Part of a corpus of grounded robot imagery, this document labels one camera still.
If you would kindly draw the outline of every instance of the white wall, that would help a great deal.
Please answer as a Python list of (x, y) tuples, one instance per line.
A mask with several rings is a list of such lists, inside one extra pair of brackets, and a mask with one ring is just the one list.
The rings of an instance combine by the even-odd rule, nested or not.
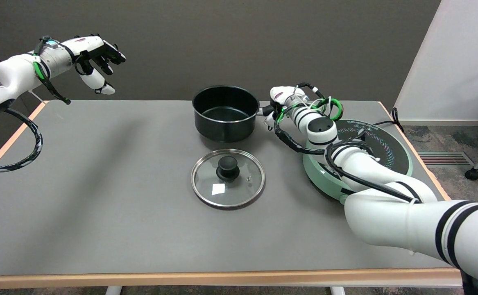
[(395, 106), (406, 124), (478, 121), (478, 0), (441, 2)]

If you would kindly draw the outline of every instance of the black knob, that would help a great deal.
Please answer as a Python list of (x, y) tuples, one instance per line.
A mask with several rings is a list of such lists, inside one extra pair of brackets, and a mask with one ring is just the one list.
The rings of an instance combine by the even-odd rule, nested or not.
[(219, 159), (217, 167), (217, 177), (226, 182), (232, 182), (239, 176), (239, 167), (237, 159), (232, 156), (224, 156)]

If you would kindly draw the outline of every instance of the saucepan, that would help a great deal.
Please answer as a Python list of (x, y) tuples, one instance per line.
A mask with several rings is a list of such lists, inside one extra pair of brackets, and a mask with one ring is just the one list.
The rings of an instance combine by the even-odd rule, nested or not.
[(215, 142), (237, 142), (248, 138), (255, 129), (257, 115), (267, 116), (271, 107), (259, 108), (259, 101), (237, 86), (210, 86), (192, 100), (195, 127)]

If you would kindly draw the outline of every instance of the gray wall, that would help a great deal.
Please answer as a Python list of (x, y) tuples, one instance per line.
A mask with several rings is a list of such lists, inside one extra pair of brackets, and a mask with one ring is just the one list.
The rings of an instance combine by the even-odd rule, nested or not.
[[(438, 5), (438, 0), (1, 0), (0, 56), (32, 50), (43, 35), (64, 41), (98, 32), (128, 58), (108, 78), (117, 93), (95, 95), (68, 71), (54, 84), (70, 99), (188, 100), (210, 84), (242, 86), (267, 99), (272, 86), (310, 82), (337, 99), (380, 100), (391, 108)], [(45, 89), (36, 92), (51, 98)], [(0, 129), (0, 136), (5, 141), (9, 130)]]

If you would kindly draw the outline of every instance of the pot rim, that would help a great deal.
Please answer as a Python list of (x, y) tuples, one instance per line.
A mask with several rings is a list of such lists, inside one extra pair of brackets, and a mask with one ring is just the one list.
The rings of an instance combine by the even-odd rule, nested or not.
[(211, 118), (208, 118), (207, 116), (204, 116), (203, 114), (201, 114), (200, 112), (198, 112), (198, 110), (195, 109), (195, 98), (197, 97), (197, 95), (201, 94), (203, 91), (206, 91), (208, 89), (211, 89), (211, 88), (217, 88), (217, 87), (228, 87), (228, 88), (237, 88), (237, 89), (240, 89), (242, 91), (245, 91), (246, 93), (248, 93), (249, 95), (251, 95), (251, 97), (253, 97), (255, 99), (255, 101), (257, 102), (257, 109), (259, 109), (260, 107), (260, 103), (259, 103), (259, 100), (257, 98), (255, 98), (255, 96), (253, 94), (251, 94), (248, 90), (244, 89), (244, 88), (241, 88), (241, 87), (238, 87), (238, 86), (232, 86), (232, 85), (212, 85), (212, 86), (208, 86), (204, 89), (202, 89), (201, 91), (197, 92), (197, 94), (193, 97), (192, 99), (192, 107), (193, 107), (193, 110), (199, 115), (201, 116), (202, 118), (204, 119), (207, 119), (209, 121), (213, 121), (213, 122), (217, 122), (217, 123), (240, 123), (240, 122), (244, 122), (244, 121), (248, 121), (250, 120), (251, 118), (257, 116), (257, 112), (254, 113), (253, 115), (249, 116), (248, 118), (245, 118), (245, 119), (242, 119), (242, 120), (237, 120), (237, 121), (221, 121), (221, 120), (215, 120), (215, 119), (211, 119)]

